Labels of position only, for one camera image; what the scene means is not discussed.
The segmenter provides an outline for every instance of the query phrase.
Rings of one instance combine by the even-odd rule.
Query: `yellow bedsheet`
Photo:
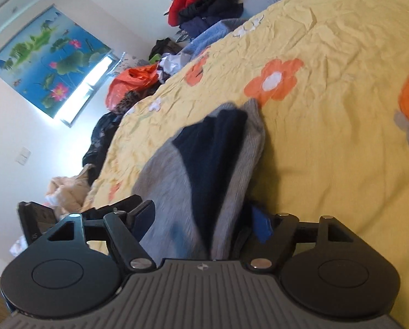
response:
[[[129,196],[180,127],[256,97],[267,139],[250,196],[302,221],[334,215],[383,254],[409,328],[409,145],[394,123],[408,76],[409,0],[282,0],[133,108],[85,208]]]

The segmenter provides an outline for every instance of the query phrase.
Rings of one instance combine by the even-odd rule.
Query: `light switch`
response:
[[[30,150],[28,150],[26,147],[23,147],[15,160],[16,162],[24,166],[27,160],[29,159],[29,156],[30,156]]]

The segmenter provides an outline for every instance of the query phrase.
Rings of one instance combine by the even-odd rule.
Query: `red plastic bag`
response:
[[[158,63],[144,67],[137,67],[124,70],[110,84],[105,106],[110,111],[124,98],[130,90],[142,92],[157,83]]]

